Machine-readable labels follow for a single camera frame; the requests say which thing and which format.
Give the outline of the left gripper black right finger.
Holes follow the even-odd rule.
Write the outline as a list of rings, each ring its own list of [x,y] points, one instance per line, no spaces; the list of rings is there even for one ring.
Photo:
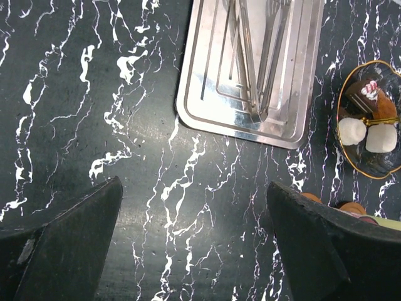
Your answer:
[[[294,300],[400,300],[400,231],[275,181],[267,205]]]

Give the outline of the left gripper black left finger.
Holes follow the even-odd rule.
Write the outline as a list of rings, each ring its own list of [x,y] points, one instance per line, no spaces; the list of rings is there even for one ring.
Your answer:
[[[114,177],[1,227],[1,300],[93,300],[122,196]]]

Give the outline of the brown wooden coaster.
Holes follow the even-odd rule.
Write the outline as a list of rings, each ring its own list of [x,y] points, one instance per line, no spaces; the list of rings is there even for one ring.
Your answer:
[[[354,202],[349,202],[345,203],[340,207],[340,210],[350,212],[353,214],[359,214],[359,215],[366,215],[367,212],[365,208],[359,204],[359,203],[354,203]]]
[[[315,202],[317,202],[317,203],[322,203],[322,202],[321,202],[321,199],[320,199],[318,196],[315,196],[314,194],[311,194],[311,193],[301,193],[301,195],[303,195],[304,197],[306,197],[306,198],[308,198],[308,199],[310,199],[310,200],[312,200],[312,201],[315,201]]]

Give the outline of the green ceramic cup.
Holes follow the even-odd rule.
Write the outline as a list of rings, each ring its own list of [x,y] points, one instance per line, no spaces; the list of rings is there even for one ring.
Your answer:
[[[373,219],[377,222],[378,225],[390,228],[393,230],[401,231],[401,222],[400,221],[395,221],[392,219],[385,219],[385,218],[380,218],[378,216],[374,216]]]

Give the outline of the white cream puff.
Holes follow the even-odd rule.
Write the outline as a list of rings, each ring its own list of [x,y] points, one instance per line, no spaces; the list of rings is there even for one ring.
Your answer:
[[[397,145],[397,130],[390,124],[378,124],[368,128],[366,150],[372,153],[392,152]]]

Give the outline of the chocolate triangle cake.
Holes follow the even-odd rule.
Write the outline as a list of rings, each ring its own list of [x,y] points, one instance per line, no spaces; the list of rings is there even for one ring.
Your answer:
[[[345,96],[363,113],[378,111],[379,87],[375,80],[360,80],[348,87]]]

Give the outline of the silver metal tray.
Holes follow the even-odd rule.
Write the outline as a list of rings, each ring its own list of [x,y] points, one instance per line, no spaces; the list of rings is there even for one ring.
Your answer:
[[[297,149],[323,1],[194,1],[176,99],[187,126]]]

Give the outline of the pink patterned mug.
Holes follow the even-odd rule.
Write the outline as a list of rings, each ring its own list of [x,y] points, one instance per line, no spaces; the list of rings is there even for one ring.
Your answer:
[[[357,214],[357,213],[353,213],[353,212],[350,212],[350,211],[345,211],[345,213],[350,215],[350,216],[352,216],[352,217],[354,217],[354,218],[356,218],[356,219],[359,219],[361,221],[378,225],[377,220],[375,218],[369,216],[369,215]]]

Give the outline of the brown oval cookie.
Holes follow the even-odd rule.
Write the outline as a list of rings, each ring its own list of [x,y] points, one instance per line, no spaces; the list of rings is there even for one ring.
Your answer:
[[[377,111],[373,112],[372,115],[374,120],[398,117],[395,104],[387,97],[383,90],[378,91]]]

